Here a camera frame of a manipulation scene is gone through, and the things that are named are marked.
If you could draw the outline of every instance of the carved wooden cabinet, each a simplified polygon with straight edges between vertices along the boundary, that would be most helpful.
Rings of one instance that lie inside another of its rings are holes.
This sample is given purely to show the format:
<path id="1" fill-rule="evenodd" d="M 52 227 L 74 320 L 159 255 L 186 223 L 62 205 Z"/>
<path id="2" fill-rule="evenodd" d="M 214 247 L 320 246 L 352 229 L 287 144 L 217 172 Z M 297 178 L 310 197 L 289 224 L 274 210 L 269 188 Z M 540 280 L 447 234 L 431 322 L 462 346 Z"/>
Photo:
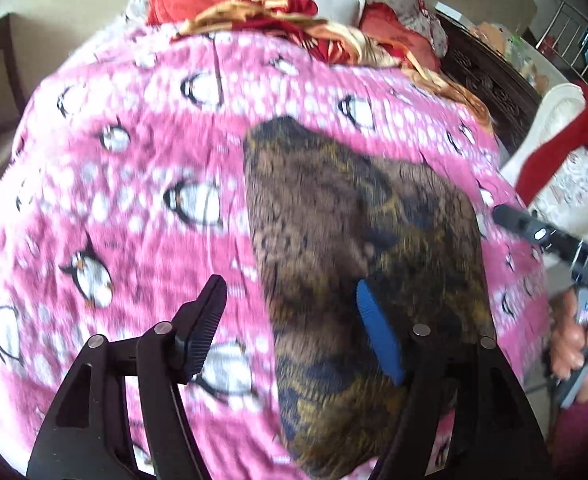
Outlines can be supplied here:
<path id="1" fill-rule="evenodd" d="M 541 97 L 514 68 L 457 22 L 438 14 L 450 41 L 441 70 L 481 99 L 510 155 L 525 139 Z"/>

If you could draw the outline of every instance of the bed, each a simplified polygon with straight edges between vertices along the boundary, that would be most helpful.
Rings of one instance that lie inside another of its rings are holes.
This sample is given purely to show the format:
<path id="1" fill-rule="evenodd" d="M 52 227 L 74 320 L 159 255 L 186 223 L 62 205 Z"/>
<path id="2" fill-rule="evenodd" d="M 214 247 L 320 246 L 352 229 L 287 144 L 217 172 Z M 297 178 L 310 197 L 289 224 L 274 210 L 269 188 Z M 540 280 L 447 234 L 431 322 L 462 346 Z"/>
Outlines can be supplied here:
<path id="1" fill-rule="evenodd" d="M 438 52 L 442 28 L 412 1 L 414 27 Z M 0 453 L 13 467 L 25 471 L 56 388 L 92 334 L 138 336 L 220 274 L 228 307 L 209 381 L 224 400 L 198 385 L 184 390 L 206 464 L 213 478 L 307 477 L 281 439 L 274 334 L 247 203 L 244 142 L 274 117 L 354 156 L 427 166 L 460 190 L 485 269 L 479 290 L 522 377 L 548 330 L 545 273 L 537 250 L 491 220 L 492 205 L 521 204 L 473 110 L 399 69 L 329 66 L 258 32 L 173 41 L 175 24 L 140 24 L 144 6 L 130 1 L 127 19 L 39 86 L 0 180 Z M 151 472 L 135 383 L 128 410 L 138 466 Z M 445 417 L 433 468 L 451 426 Z M 374 463 L 370 455 L 342 476 L 366 478 Z"/>

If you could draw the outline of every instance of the white pillow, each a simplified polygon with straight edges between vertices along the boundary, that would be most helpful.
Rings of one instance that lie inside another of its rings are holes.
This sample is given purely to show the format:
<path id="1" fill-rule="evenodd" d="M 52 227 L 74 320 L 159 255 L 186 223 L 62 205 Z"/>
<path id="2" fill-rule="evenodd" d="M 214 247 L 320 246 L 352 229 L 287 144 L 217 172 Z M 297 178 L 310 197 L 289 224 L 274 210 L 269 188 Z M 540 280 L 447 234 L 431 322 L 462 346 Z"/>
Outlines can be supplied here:
<path id="1" fill-rule="evenodd" d="M 319 18 L 353 27 L 359 26 L 365 7 L 365 0 L 314 0 L 314 2 L 318 6 Z"/>

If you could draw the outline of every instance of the purple sleeve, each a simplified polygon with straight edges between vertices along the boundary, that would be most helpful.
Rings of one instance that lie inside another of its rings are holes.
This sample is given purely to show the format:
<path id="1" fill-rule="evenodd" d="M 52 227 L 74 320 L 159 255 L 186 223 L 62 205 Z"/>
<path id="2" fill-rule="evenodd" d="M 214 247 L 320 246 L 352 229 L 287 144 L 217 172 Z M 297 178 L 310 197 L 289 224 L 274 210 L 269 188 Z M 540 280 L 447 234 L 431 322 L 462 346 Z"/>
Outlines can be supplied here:
<path id="1" fill-rule="evenodd" d="M 559 479 L 588 478 L 588 401 L 561 411 L 552 459 Z"/>

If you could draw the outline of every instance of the folded brown cloth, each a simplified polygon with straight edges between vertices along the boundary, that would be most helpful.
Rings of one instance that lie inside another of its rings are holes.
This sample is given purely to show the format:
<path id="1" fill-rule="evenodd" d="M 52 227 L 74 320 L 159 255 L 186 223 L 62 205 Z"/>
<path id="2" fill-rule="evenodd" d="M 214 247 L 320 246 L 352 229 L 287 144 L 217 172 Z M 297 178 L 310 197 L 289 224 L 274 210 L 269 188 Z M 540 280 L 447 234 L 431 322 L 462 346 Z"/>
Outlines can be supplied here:
<path id="1" fill-rule="evenodd" d="M 454 313 L 464 340 L 494 336 L 474 209 L 429 166 L 358 155 L 292 118 L 248 133 L 245 180 L 282 438 L 305 473 L 338 479 L 385 451 L 406 397 L 369 348 L 360 279 L 377 276 L 392 317 Z"/>

